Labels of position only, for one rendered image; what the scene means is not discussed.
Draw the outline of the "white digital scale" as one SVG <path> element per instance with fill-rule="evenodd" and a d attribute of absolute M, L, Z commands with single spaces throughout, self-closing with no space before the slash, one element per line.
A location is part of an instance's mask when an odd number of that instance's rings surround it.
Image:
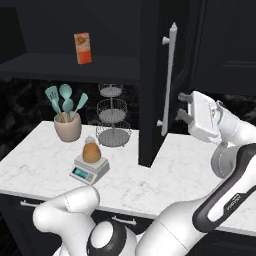
<path fill-rule="evenodd" d="M 70 176 L 87 185 L 93 185 L 98 182 L 109 169 L 109 161 L 104 157 L 101 157 L 100 160 L 95 163 L 87 163 L 83 160 L 83 157 L 79 155 L 74 160 Z"/>

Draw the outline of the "black closed cabinet door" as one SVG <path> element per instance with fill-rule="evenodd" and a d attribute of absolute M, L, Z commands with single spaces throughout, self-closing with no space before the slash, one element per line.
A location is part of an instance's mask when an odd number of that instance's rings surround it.
<path fill-rule="evenodd" d="M 256 0 L 205 0 L 193 87 L 256 96 Z"/>

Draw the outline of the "black base cabinet front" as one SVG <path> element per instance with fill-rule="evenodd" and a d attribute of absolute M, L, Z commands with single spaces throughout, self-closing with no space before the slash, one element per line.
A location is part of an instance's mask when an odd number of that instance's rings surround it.
<path fill-rule="evenodd" d="M 213 231 L 197 243 L 195 256 L 256 256 L 256 237 Z"/>

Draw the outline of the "teal large spoon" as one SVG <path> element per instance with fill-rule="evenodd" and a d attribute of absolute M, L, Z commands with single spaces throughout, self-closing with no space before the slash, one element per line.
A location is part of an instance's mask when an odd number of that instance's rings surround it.
<path fill-rule="evenodd" d="M 72 88 L 68 84 L 62 84 L 59 88 L 59 93 L 65 100 L 67 100 L 72 95 Z"/>

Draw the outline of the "black open wall cabinet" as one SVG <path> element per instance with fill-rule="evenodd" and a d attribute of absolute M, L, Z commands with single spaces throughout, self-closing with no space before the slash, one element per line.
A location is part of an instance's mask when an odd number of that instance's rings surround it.
<path fill-rule="evenodd" d="M 0 0 L 0 76 L 140 83 L 141 0 Z M 92 62 L 77 62 L 88 32 Z"/>

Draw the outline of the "teal flat spatula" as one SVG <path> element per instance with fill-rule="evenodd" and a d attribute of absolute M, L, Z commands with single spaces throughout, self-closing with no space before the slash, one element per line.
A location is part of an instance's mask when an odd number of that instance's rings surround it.
<path fill-rule="evenodd" d="M 85 103 L 87 102 L 87 100 L 88 100 L 88 95 L 87 95 L 86 93 L 82 93 L 82 95 L 81 95 L 81 97 L 80 97 L 80 100 L 79 100 L 79 102 L 78 102 L 78 104 L 77 104 L 77 107 L 76 107 L 75 111 L 74 111 L 73 114 L 72 114 L 72 119 L 71 119 L 71 121 L 73 121 L 73 119 L 75 118 L 75 115 L 76 115 L 77 111 L 80 110 L 80 109 L 85 105 Z"/>

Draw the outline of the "black drawer front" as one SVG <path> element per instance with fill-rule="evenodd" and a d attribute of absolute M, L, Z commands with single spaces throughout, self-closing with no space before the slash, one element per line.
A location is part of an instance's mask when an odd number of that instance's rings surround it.
<path fill-rule="evenodd" d="M 32 207 L 21 206 L 20 199 L 0 194 L 0 211 L 23 256 L 52 256 L 47 237 L 33 225 Z"/>
<path fill-rule="evenodd" d="M 142 234 L 147 230 L 147 228 L 152 224 L 153 220 L 149 218 L 143 218 L 133 215 L 125 215 L 125 214 L 119 214 L 119 213 L 113 213 L 108 211 L 102 211 L 102 210 L 95 210 L 91 217 L 95 221 L 96 224 L 105 221 L 105 220 L 112 220 L 112 217 L 116 215 L 119 219 L 124 220 L 133 220 L 135 219 L 137 222 L 136 226 L 127 225 L 124 224 L 126 227 L 131 229 L 136 235 Z"/>

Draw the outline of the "black open cabinet door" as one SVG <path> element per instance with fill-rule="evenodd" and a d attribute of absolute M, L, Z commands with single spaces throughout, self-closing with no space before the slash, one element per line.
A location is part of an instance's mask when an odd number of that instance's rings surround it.
<path fill-rule="evenodd" d="M 168 129 L 179 107 L 178 94 L 188 92 L 194 64 L 198 18 L 203 0 L 142 0 L 140 14 L 140 86 L 138 163 L 149 167 L 165 136 L 157 120 L 162 117 L 169 36 L 173 23 L 178 27 L 170 92 Z"/>

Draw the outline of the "teal small spoon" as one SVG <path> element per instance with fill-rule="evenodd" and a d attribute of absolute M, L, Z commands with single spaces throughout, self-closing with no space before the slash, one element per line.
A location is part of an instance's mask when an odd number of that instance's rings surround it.
<path fill-rule="evenodd" d="M 67 114 L 67 120 L 70 120 L 70 112 L 73 110 L 74 102 L 72 99 L 65 99 L 62 104 L 62 110 Z"/>

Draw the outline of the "amber honey bottle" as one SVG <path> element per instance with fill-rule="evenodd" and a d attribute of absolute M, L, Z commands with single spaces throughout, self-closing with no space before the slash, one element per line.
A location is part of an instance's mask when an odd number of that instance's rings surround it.
<path fill-rule="evenodd" d="M 101 151 L 93 137 L 88 136 L 85 139 L 85 145 L 83 148 L 82 156 L 83 160 L 87 163 L 96 163 L 100 160 Z"/>

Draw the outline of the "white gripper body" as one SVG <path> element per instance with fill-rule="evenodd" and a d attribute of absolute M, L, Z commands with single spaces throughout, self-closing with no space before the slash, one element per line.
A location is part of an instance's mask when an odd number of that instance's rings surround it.
<path fill-rule="evenodd" d="M 188 132 L 204 142 L 212 142 L 220 135 L 218 129 L 219 114 L 216 102 L 198 92 L 191 93 L 192 102 L 188 104 L 188 114 L 193 118 L 188 125 Z"/>

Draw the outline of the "beige utensil pot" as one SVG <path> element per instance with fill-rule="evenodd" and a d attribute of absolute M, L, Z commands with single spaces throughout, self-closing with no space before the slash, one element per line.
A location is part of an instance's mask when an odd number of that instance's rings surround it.
<path fill-rule="evenodd" d="M 82 123 L 79 114 L 76 114 L 72 122 L 67 121 L 67 114 L 63 113 L 65 123 L 54 117 L 54 127 L 59 138 L 64 142 L 74 142 L 80 138 Z"/>

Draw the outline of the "orange carton box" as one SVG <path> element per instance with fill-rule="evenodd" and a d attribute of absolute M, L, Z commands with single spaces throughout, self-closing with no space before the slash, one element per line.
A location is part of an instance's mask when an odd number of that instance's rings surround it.
<path fill-rule="evenodd" d="M 77 33 L 74 35 L 77 62 L 80 65 L 91 63 L 92 54 L 90 47 L 90 36 L 88 32 Z"/>

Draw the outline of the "teal slotted spatula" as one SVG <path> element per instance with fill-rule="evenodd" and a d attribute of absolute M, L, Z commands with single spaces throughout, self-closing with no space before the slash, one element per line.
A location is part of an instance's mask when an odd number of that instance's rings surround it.
<path fill-rule="evenodd" d="M 45 90 L 45 94 L 46 94 L 47 98 L 50 100 L 53 109 L 57 113 L 58 120 L 60 122 L 64 122 L 64 118 L 62 116 L 62 113 L 61 113 L 61 110 L 60 110 L 59 104 L 58 104 L 59 95 L 58 95 L 57 87 L 56 86 L 51 86 L 51 87 L 47 88 Z"/>

